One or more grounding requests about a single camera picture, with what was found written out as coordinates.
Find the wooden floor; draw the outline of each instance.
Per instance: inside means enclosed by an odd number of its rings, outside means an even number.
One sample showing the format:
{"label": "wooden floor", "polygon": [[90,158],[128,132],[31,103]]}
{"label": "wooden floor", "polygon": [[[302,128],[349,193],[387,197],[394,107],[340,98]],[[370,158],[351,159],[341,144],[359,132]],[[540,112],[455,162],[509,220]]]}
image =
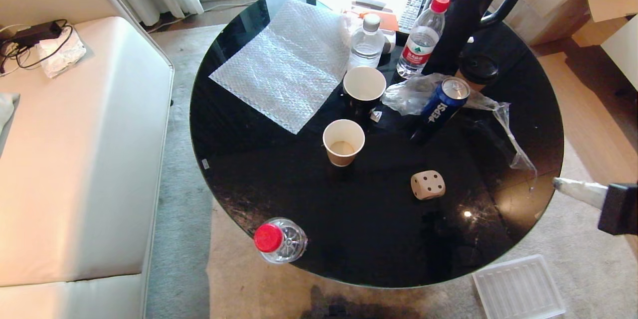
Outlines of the wooden floor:
{"label": "wooden floor", "polygon": [[[243,8],[193,15],[161,31],[228,23]],[[636,90],[599,46],[626,22],[590,22],[570,39],[533,48],[554,87],[565,136],[593,180],[603,184],[638,180]],[[638,258],[638,237],[627,237]]]}

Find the white sofa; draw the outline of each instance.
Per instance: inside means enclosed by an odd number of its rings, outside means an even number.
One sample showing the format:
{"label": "white sofa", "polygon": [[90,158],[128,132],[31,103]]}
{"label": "white sofa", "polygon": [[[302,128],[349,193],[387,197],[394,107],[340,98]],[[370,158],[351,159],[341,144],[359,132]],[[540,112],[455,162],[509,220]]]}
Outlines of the white sofa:
{"label": "white sofa", "polygon": [[75,26],[87,54],[17,92],[0,153],[0,318],[139,318],[173,69],[126,20]]}

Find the carpet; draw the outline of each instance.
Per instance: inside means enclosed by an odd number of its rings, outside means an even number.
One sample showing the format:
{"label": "carpet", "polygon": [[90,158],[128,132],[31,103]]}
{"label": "carpet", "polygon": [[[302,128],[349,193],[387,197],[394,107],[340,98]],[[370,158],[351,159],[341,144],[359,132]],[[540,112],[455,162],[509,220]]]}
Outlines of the carpet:
{"label": "carpet", "polygon": [[[292,265],[269,265],[257,255],[251,239],[212,199],[190,144],[190,89],[218,32],[218,26],[211,26],[154,35],[175,63],[176,74],[148,317],[314,319],[322,318],[328,305],[342,304],[349,314],[365,318],[484,318],[469,275],[420,289],[379,290],[327,280]],[[567,140],[561,175],[591,180]],[[528,187],[523,183],[511,190]],[[567,306],[565,318],[638,318],[636,260],[623,237],[597,230],[599,214],[557,193],[533,230],[497,262],[543,255]]]}

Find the dice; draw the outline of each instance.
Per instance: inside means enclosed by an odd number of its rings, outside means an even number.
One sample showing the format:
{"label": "dice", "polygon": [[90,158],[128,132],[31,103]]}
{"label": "dice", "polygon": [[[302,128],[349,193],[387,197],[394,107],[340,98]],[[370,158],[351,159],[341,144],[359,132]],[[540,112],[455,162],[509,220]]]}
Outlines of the dice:
{"label": "dice", "polygon": [[412,192],[421,200],[432,199],[445,194],[445,182],[437,171],[423,171],[415,173],[410,178]]}

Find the bubble wrap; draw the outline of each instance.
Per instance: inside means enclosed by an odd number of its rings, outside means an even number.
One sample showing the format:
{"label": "bubble wrap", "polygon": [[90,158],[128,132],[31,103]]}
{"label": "bubble wrap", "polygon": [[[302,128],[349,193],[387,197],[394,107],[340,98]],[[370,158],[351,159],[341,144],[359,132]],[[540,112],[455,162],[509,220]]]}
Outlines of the bubble wrap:
{"label": "bubble wrap", "polygon": [[347,41],[341,15],[287,0],[210,78],[296,134],[346,72]]}

